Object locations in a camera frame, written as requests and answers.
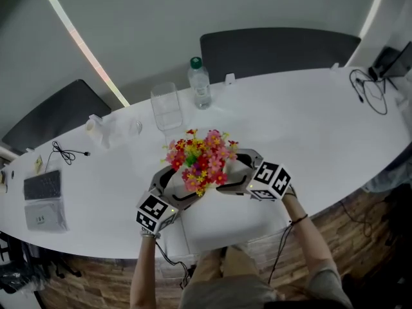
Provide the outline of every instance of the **gray t-shirt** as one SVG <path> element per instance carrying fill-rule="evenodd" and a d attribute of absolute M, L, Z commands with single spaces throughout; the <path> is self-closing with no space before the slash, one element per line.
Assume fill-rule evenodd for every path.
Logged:
<path fill-rule="evenodd" d="M 334 300 L 352 308 L 333 262 L 317 267 L 309 275 L 306 289 L 316 298 Z M 183 291 L 179 309 L 262 309 L 265 303 L 278 300 L 276 291 L 260 277 L 232 276 L 189 284 Z"/>

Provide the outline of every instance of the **led light strip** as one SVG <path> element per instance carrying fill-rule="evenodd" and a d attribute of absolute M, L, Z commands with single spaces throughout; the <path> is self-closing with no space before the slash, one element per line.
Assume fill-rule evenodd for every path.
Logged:
<path fill-rule="evenodd" d="M 77 43 L 80 50 L 83 52 L 85 58 L 90 62 L 90 64 L 94 67 L 100 78 L 108 85 L 109 89 L 116 95 L 118 100 L 124 106 L 130 106 L 129 102 L 125 99 L 125 97 L 121 94 L 118 90 L 116 85 L 111 81 L 108 74 L 103 70 L 103 67 L 100 65 L 96 57 L 90 51 L 89 47 L 87 47 L 86 43 L 83 41 L 82 37 L 74 27 L 73 23 L 70 21 L 69 17 L 67 16 L 66 12 L 63 10 L 63 7 L 59 3 L 59 0 L 49 0 L 50 4 L 53 6 L 56 14 L 59 16 L 60 20 L 63 22 L 64 26 L 66 27 L 67 31 L 69 31 L 73 40 Z"/>

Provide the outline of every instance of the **chair backrest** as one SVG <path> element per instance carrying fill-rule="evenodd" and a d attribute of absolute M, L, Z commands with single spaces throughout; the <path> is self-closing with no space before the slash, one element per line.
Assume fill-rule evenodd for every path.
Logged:
<path fill-rule="evenodd" d="M 83 80 L 76 80 L 27 114 L 3 142 L 25 152 L 85 124 L 90 115 L 110 113 L 110 107 Z"/>
<path fill-rule="evenodd" d="M 361 40 L 306 28 L 250 28 L 202 35 L 203 63 L 211 83 L 228 73 L 245 78 L 274 72 L 344 66 Z"/>

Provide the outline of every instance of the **person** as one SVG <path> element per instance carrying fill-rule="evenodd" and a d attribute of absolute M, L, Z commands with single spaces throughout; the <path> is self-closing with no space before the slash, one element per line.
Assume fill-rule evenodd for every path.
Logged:
<path fill-rule="evenodd" d="M 260 277 L 254 261 L 239 246 L 202 254 L 185 287 L 180 309 L 192 308 L 351 308 L 332 254 L 294 191 L 282 199 L 294 224 L 295 236 L 309 270 L 304 301 L 282 301 L 281 296 Z M 155 236 L 147 233 L 140 249 L 131 283 L 130 305 L 155 309 Z"/>

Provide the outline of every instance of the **plastic water bottle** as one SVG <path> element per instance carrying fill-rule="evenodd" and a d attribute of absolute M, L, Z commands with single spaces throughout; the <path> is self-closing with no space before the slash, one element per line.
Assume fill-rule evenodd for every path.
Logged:
<path fill-rule="evenodd" d="M 191 88 L 194 90 L 194 104 L 198 109 L 207 109 L 212 103 L 209 73 L 203 66 L 200 57 L 191 59 L 191 67 L 187 72 L 187 76 Z"/>

